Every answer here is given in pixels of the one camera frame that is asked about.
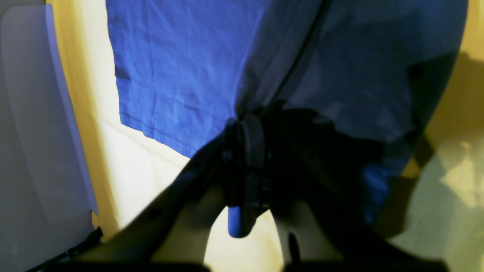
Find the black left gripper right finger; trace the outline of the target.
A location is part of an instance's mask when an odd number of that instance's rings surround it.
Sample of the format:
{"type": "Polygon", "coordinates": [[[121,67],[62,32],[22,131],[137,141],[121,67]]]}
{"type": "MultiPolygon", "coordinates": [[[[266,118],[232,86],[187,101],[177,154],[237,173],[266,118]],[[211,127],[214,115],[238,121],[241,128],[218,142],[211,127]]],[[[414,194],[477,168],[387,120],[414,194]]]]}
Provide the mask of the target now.
{"type": "Polygon", "coordinates": [[[265,115],[270,209],[288,263],[285,272],[446,272],[441,260],[411,255],[374,231],[370,217],[387,189],[385,144],[315,124],[312,110],[265,115]]]}

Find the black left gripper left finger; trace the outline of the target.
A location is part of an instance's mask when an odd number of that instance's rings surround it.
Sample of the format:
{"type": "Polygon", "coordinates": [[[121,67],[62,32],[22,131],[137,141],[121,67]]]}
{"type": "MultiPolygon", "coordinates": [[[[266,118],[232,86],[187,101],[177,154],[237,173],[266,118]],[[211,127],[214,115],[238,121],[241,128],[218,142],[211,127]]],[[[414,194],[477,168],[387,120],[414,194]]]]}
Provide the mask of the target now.
{"type": "Polygon", "coordinates": [[[208,237],[225,208],[220,135],[200,149],[133,222],[75,258],[73,272],[208,272],[208,237]]]}

